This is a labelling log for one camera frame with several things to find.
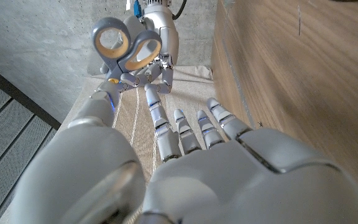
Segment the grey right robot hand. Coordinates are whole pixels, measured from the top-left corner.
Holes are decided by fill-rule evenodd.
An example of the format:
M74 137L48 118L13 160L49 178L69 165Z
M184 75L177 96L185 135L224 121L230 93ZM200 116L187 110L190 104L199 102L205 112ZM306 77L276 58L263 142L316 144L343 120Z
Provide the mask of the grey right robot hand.
M146 1L141 9L136 1L133 16L124 21L105 17L94 25L93 45L103 60L100 72L118 84L119 91L150 84L157 93L171 92L179 37L170 5L166 0Z

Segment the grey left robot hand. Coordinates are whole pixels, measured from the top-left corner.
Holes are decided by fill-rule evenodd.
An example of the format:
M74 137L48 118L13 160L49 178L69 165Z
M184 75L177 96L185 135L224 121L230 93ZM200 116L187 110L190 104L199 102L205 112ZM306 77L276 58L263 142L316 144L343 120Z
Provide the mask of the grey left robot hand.
M201 148L180 110L173 131L157 92L146 97L162 163L146 179L112 127L117 85L102 82L16 186L13 223L358 223L358 186L342 168L274 129L253 130L214 98L197 118Z

